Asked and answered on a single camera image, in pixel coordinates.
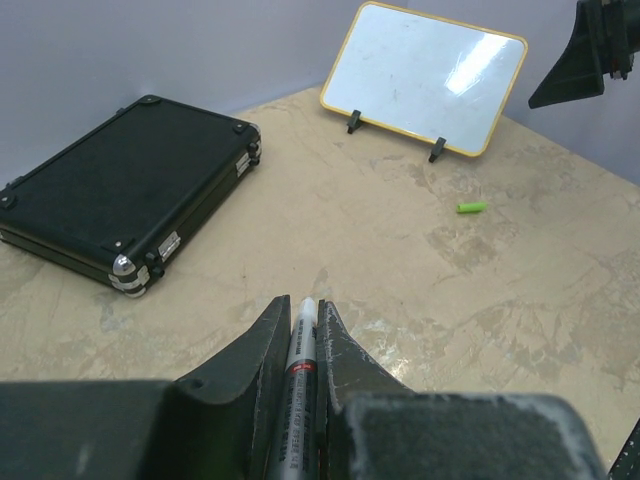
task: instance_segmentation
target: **white tip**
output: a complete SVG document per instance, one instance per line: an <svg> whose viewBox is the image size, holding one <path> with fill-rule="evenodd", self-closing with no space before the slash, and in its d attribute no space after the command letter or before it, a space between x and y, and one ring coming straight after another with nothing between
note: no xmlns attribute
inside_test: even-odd
<svg viewBox="0 0 640 480"><path fill-rule="evenodd" d="M299 317L303 317L305 319L309 319L316 323L318 321L318 307L316 302L313 301L313 298L307 297L300 304L300 313L298 313Z"/></svg>

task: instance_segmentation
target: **green object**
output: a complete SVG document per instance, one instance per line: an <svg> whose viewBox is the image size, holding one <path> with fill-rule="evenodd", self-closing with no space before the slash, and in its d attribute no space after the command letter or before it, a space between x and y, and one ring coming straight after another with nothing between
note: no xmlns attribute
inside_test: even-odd
<svg viewBox="0 0 640 480"><path fill-rule="evenodd" d="M484 202L478 203L459 203L458 213L480 213L487 208L487 204Z"/></svg>

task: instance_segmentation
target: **whiteboard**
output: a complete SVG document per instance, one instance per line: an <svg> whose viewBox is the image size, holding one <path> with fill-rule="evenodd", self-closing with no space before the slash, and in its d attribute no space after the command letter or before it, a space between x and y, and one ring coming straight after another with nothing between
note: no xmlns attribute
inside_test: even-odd
<svg viewBox="0 0 640 480"><path fill-rule="evenodd" d="M425 142L482 154L527 53L523 38L367 2L322 105Z"/></svg>

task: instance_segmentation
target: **yellow frame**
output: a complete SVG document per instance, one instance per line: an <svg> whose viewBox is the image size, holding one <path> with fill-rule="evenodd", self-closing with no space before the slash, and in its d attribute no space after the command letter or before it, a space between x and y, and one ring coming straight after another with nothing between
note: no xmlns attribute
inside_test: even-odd
<svg viewBox="0 0 640 480"><path fill-rule="evenodd" d="M500 119L500 115L502 115L502 112L504 111L504 107L507 104L507 100L511 96L511 91L513 90L513 86L515 85L516 80L518 79L518 76L520 75L520 69L522 68L522 64L524 63L524 60L527 57L527 53L529 51L529 43L527 42L527 40L524 37L521 37L519 35L512 35L510 33L500 32L498 30L491 30L489 28L478 27L476 25L470 25L468 23L458 22L456 20L450 20L448 18L439 17L437 15L429 15L427 13L418 12L416 10L411 10L409 8L396 7L395 5L387 5L386 3L375 2L375 1L365 2L362 5L360 5L360 8L358 8L358 12L356 13L355 18L353 19L353 22L351 23L351 27L349 27L349 31L347 32L347 36L345 37L344 42L342 43L342 47L340 47L340 52L338 53L338 57L336 58L336 61L334 62L333 67L331 67L331 72L329 73L329 77L327 78L327 81L324 83L324 86L322 87L322 92L320 93L320 103L322 104L322 106L324 108L326 108L327 110L330 110L332 112L340 113L340 114L346 115L346 116L350 116L352 112L347 112L346 110L341 110L339 108L335 108L335 107L332 107L332 106L328 105L324 101L324 96L325 96L325 93L327 91L327 87L329 86L329 83L331 82L331 79L333 78L333 74L335 73L335 70L336 70L336 68L338 66L338 63L340 63L340 59L342 58L342 54L344 52L344 49L346 48L347 43L349 43L349 39L351 38L351 33L353 32L353 29L356 26L356 23L358 22L358 19L360 18L360 13L368 5L376 5L378 7L389 8L391 10L398 10L400 12L410 13L410 14L413 14L413 15L418 15L420 17L431 18L431 19L434 19L434 20L439 20L441 22L451 23L453 25L459 25L461 27L472 28L474 30L479 30L479 31L485 32L485 33L492 33L492 34L495 34L495 35L501 35L503 37L511 38L511 39L514 39L514 40L520 40L522 42L522 44L524 45L524 53L522 55L522 58L520 59L520 63L518 64L518 67L516 68L515 74L513 75L513 78L511 79L511 83L509 84L509 88L507 89L507 93L504 96L504 98L502 99L502 104L500 105L500 108L498 109L498 113L496 114L496 118L493 120L493 125L491 126L491 130L489 131L489 135L487 136L487 141L485 142L484 146L482 147L482 150L480 150L480 152L468 152L468 151L462 150L460 148L455 148L453 146L451 146L451 147L447 146L448 150L460 153L460 154L465 155L467 157L479 157L480 155L482 155L487 150L487 148L489 146L489 142L491 141L491 137L493 137L493 133L494 133L494 131L496 129L496 125L498 124L498 120ZM375 120L367 119L367 117L365 117L365 116L361 117L361 120L363 122L369 123L371 125L375 125L377 127L381 127L381 128L386 129L386 130L391 130L392 132L400 133L401 135L406 135L408 137L416 138L416 139L421 140L423 142L436 143L436 141L437 141L437 139L423 137L421 135L417 135L415 133L411 133L411 132L408 132L406 130L402 130L400 128L393 127L391 125L387 125L387 124L382 123L382 122L377 122Z"/></svg>

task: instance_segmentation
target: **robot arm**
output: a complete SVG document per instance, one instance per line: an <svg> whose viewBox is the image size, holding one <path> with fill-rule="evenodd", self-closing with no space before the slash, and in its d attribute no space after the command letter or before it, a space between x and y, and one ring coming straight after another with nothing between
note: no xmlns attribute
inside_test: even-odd
<svg viewBox="0 0 640 480"><path fill-rule="evenodd" d="M529 99L529 107L602 95L603 75L626 80L637 51L640 0L579 0L569 45Z"/></svg>

